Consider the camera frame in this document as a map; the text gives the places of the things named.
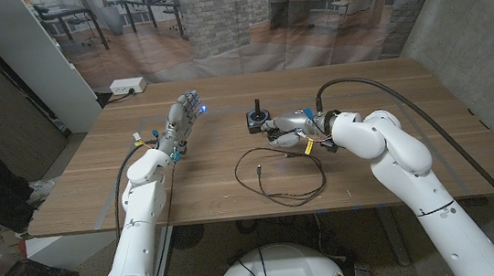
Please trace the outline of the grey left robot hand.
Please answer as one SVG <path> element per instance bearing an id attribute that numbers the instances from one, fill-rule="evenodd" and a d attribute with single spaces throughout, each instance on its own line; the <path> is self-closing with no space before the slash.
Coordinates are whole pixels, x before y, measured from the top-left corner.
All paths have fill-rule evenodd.
<path id="1" fill-rule="evenodd" d="M 200 103 L 195 90 L 178 97 L 168 110 L 165 129 L 157 146 L 158 150 L 167 155 L 186 152 L 186 141 L 192 131 L 192 125 L 206 110 L 206 107 L 201 106 Z"/>

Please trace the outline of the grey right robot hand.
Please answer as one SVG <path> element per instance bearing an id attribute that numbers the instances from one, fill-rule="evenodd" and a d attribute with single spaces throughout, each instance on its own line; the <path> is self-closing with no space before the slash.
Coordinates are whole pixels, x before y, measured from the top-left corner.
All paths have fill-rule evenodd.
<path id="1" fill-rule="evenodd" d="M 294 110 L 264 122 L 261 131 L 267 132 L 271 146 L 293 147 L 306 137 L 328 137 L 331 130 L 325 117 L 325 113 L 312 108 Z"/>

